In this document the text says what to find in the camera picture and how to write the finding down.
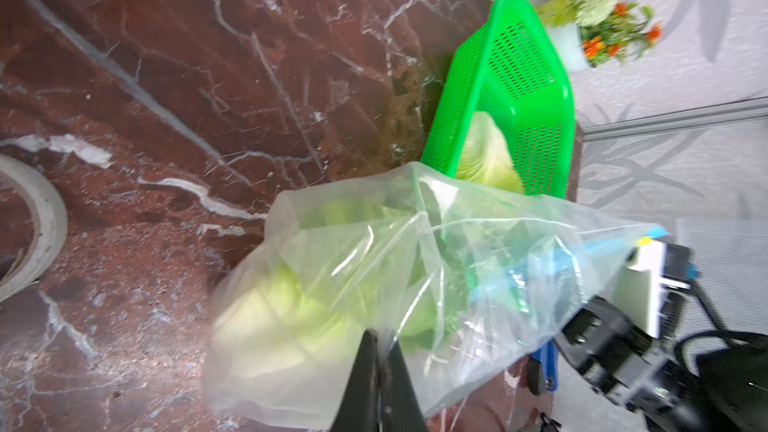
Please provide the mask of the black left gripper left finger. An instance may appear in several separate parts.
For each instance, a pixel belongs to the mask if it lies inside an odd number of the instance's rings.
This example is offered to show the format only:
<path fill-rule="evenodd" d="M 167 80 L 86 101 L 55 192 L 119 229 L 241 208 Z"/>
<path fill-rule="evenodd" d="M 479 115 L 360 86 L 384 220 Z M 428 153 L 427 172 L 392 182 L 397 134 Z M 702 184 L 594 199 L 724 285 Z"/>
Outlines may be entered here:
<path fill-rule="evenodd" d="M 330 432 L 379 430 L 378 366 L 377 337 L 365 331 Z"/>

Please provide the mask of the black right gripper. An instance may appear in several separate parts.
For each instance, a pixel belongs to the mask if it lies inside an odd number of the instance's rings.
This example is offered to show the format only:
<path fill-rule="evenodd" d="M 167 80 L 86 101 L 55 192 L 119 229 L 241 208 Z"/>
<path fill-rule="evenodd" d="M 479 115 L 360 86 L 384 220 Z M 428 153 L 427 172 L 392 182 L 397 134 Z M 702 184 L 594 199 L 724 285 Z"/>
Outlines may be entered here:
<path fill-rule="evenodd" d="M 598 394 L 630 411 L 678 404 L 670 346 L 596 296 L 554 337 L 562 357 Z"/>

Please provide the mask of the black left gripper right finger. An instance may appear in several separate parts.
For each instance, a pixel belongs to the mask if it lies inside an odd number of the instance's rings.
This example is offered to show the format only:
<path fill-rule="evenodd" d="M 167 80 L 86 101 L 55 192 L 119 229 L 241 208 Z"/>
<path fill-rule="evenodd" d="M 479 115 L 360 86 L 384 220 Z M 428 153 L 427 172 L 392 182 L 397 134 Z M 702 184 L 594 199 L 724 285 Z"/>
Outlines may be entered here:
<path fill-rule="evenodd" d="M 379 362 L 379 430 L 428 431 L 398 342 Z"/>

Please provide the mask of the clear zip-top bag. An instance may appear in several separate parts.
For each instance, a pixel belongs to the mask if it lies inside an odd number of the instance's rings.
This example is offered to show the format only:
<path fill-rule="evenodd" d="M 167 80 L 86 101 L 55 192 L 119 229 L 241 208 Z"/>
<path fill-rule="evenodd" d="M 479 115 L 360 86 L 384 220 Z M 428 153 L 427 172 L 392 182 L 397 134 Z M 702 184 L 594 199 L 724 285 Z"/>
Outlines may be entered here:
<path fill-rule="evenodd" d="M 205 396 L 217 414 L 326 429 L 373 331 L 436 413 L 552 339 L 660 234 L 419 162 L 282 192 L 214 293 Z"/>

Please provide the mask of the chinese cabbage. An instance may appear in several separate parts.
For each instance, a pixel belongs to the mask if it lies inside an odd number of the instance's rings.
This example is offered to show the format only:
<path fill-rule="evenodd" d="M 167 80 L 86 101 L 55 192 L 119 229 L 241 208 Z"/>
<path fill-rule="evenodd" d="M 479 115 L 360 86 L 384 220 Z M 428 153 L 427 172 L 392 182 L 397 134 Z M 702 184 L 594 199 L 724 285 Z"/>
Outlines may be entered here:
<path fill-rule="evenodd" d="M 443 347 L 469 303 L 464 274 L 421 237 L 423 212 L 391 199 L 334 199 L 301 213 L 242 264 L 210 345 L 234 376 L 333 366 L 366 330 L 404 352 Z"/>
<path fill-rule="evenodd" d="M 513 193 L 524 185 L 514 169 L 507 141 L 487 112 L 473 114 L 455 177 Z"/>

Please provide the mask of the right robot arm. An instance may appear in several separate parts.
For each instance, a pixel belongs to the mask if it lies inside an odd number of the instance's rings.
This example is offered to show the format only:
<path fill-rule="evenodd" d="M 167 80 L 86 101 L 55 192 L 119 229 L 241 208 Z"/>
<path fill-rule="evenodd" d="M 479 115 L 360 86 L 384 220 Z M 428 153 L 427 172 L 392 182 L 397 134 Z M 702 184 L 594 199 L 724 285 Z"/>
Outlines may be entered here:
<path fill-rule="evenodd" d="M 727 328 L 697 282 L 664 309 L 654 338 L 595 297 L 555 342 L 595 393 L 650 431 L 766 430 L 766 335 Z"/>

